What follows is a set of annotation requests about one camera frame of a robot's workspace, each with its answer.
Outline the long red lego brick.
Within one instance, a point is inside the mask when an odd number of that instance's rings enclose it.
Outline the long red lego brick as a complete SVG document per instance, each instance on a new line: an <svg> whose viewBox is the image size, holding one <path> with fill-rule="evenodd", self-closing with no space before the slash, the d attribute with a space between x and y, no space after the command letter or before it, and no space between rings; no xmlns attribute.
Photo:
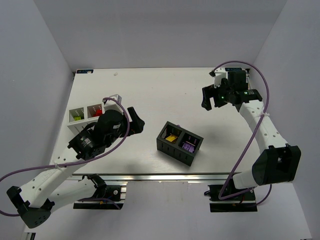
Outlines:
<svg viewBox="0 0 320 240"><path fill-rule="evenodd" d="M94 110L93 110L92 117L99 117L99 116L101 116L102 114L103 114L103 111L102 111L101 108L99 108L99 109L94 109Z"/></svg>

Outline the yellow lego plate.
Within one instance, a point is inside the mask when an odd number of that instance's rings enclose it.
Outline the yellow lego plate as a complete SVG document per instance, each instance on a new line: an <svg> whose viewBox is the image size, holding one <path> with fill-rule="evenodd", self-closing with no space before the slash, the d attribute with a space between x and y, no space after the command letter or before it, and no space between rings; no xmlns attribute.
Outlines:
<svg viewBox="0 0 320 240"><path fill-rule="evenodd" d="M178 140L178 136L177 135L174 135L174 134L169 134L168 136L165 137L165 140L172 143L172 144L175 144Z"/></svg>

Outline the black two-compartment container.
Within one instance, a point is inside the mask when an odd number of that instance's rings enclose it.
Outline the black two-compartment container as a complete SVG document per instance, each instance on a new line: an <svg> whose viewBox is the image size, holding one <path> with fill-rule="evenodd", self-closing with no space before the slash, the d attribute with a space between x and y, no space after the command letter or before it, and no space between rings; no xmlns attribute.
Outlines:
<svg viewBox="0 0 320 240"><path fill-rule="evenodd" d="M165 140L165 137L170 134L178 136L178 140L175 144ZM190 167L201 147L203 140L203 137L184 129L179 125L175 125L167 121L156 138L156 147L158 151ZM187 142L195 147L194 153L182 148L184 142Z"/></svg>

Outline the purple pink lego slope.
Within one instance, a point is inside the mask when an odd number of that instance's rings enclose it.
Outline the purple pink lego slope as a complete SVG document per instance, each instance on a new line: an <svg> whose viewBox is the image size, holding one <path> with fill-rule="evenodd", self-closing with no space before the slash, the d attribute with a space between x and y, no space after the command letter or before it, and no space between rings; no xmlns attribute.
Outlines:
<svg viewBox="0 0 320 240"><path fill-rule="evenodd" d="M191 144L189 144L188 142L184 142L182 148L186 151L189 151L191 148Z"/></svg>

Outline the purple lego piece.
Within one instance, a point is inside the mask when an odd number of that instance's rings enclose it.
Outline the purple lego piece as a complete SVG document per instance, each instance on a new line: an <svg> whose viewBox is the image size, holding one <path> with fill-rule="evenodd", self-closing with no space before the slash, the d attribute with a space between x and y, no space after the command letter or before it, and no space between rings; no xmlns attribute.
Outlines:
<svg viewBox="0 0 320 240"><path fill-rule="evenodd" d="M185 149L190 153L195 152L195 147L193 145L186 145Z"/></svg>

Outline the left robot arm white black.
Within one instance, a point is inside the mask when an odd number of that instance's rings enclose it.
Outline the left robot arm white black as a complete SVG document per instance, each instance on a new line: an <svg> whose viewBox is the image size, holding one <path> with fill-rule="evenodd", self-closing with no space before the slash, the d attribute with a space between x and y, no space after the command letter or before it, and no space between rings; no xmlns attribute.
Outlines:
<svg viewBox="0 0 320 240"><path fill-rule="evenodd" d="M61 184L75 171L97 156L101 156L117 139L143 131L145 122L133 107L108 109L95 122L87 124L58 156L53 168L39 173L28 183L7 190L10 201L25 225L36 228L59 208L76 201L103 201L107 185L98 174L84 175L71 188Z"/></svg>

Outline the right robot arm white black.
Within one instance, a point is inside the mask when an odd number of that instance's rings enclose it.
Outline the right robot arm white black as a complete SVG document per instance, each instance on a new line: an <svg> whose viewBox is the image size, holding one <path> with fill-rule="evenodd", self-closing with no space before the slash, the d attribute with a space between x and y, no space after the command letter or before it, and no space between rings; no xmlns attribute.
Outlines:
<svg viewBox="0 0 320 240"><path fill-rule="evenodd" d="M232 104L245 119L258 144L260 156L250 170L232 176L238 190L291 182L296 176L301 150L290 145L274 126L271 118L263 112L266 106L260 93L250 89L247 72L242 68L230 71L219 69L210 72L214 83L202 89L201 106L207 111Z"/></svg>

